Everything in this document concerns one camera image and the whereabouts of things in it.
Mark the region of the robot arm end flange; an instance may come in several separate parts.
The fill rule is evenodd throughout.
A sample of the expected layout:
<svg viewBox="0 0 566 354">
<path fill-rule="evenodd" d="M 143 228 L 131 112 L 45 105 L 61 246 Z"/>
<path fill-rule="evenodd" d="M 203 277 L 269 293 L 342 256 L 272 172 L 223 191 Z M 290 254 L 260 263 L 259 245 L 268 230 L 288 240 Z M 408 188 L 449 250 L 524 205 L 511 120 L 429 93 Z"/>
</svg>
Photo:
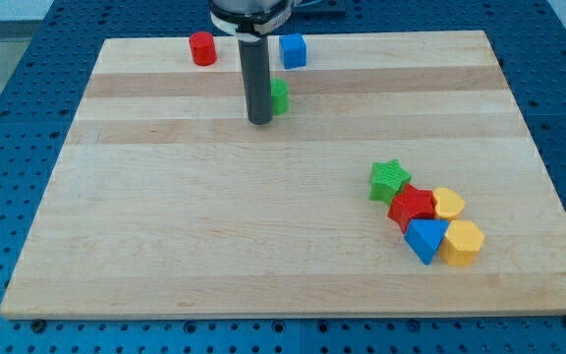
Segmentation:
<svg viewBox="0 0 566 354">
<path fill-rule="evenodd" d="M 256 42 L 282 27 L 296 0 L 209 0 L 212 23 L 240 41 Z"/>
</svg>

